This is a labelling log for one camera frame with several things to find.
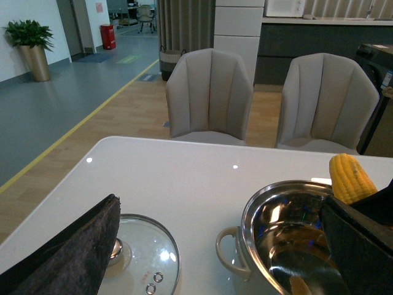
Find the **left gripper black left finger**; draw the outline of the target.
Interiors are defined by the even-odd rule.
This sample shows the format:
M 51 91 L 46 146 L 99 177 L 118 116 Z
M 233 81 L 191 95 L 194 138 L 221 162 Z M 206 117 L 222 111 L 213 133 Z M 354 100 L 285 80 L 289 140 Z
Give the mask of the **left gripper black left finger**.
M 120 222 L 108 195 L 27 258 L 1 274 L 1 294 L 97 294 Z

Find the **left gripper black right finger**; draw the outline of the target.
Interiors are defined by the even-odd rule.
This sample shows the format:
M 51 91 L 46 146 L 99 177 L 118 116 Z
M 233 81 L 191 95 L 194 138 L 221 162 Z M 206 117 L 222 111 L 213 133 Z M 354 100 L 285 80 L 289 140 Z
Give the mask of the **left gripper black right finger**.
M 319 212 L 331 258 L 351 294 L 392 294 L 392 230 L 326 197 Z

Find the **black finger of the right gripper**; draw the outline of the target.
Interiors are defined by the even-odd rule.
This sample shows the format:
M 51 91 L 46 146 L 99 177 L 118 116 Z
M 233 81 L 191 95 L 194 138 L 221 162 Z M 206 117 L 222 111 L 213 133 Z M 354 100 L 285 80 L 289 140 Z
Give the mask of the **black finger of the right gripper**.
M 392 226 L 392 181 L 384 189 L 350 206 L 375 222 Z

